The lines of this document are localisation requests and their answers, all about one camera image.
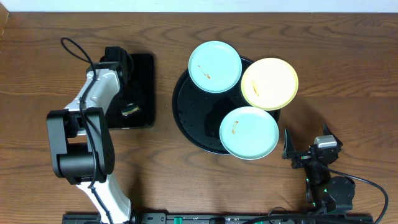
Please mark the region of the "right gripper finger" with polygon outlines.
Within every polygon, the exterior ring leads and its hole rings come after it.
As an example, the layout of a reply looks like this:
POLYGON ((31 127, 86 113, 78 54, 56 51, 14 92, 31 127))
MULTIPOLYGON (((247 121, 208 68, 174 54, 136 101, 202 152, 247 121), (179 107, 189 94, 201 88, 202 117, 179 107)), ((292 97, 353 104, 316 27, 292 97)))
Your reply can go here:
POLYGON ((284 130, 284 149, 282 153, 282 159, 292 159, 295 155, 295 148, 290 137, 288 129, 284 130))
POLYGON ((324 136, 333 136, 335 141, 337 142, 337 145, 342 145, 342 142, 332 133, 332 131, 329 129, 329 127, 326 124, 323 124, 323 135, 324 136))

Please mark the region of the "light blue plate bottom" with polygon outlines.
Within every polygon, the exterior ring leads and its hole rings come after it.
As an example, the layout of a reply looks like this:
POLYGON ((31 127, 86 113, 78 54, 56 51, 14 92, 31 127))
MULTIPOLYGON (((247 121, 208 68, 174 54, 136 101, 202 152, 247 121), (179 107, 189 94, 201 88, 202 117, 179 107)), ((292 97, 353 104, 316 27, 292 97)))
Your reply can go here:
POLYGON ((266 111, 252 106, 236 108, 220 124, 222 146, 233 156, 256 160, 270 154, 279 141, 279 128, 266 111))

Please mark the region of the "green yellow sponge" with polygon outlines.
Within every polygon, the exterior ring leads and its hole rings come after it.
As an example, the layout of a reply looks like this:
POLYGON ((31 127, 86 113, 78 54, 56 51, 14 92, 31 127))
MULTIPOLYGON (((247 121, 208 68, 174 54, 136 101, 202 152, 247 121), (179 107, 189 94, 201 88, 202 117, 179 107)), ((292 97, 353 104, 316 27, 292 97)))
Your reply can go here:
POLYGON ((139 110, 140 110, 140 107, 138 105, 131 103, 131 104, 128 104, 124 109, 122 109, 121 113, 123 116, 130 116, 139 110))

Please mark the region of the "yellow plate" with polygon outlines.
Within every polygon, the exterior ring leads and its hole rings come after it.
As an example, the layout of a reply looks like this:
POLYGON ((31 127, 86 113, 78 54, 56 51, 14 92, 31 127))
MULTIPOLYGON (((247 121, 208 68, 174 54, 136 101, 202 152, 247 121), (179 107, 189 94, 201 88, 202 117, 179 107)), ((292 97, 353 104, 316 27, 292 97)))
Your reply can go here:
POLYGON ((241 93, 251 106, 266 111, 288 105, 299 88, 297 72, 279 58, 263 58, 252 63, 243 74, 241 93))

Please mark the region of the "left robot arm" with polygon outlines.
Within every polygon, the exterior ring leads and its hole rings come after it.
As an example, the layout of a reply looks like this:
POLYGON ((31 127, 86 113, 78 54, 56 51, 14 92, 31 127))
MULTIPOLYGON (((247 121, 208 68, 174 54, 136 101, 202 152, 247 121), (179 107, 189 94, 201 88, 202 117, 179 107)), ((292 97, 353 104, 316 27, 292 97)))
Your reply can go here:
POLYGON ((133 66, 124 49, 106 47, 101 61, 87 69, 75 99, 62 110, 50 111, 46 119, 55 175, 89 196, 102 223, 131 221, 131 201, 113 175, 114 146, 105 114, 133 66))

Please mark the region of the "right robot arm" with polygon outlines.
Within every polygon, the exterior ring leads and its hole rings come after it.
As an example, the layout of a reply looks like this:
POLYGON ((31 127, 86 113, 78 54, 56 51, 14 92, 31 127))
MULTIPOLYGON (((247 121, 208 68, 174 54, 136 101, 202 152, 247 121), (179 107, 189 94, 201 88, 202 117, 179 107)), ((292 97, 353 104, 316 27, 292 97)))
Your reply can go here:
POLYGON ((283 159, 306 175, 306 200, 319 214, 342 215, 353 209, 355 182, 343 175, 331 176, 328 166, 338 159, 343 143, 323 125, 323 134, 306 151, 295 149, 288 130, 284 131, 283 159))

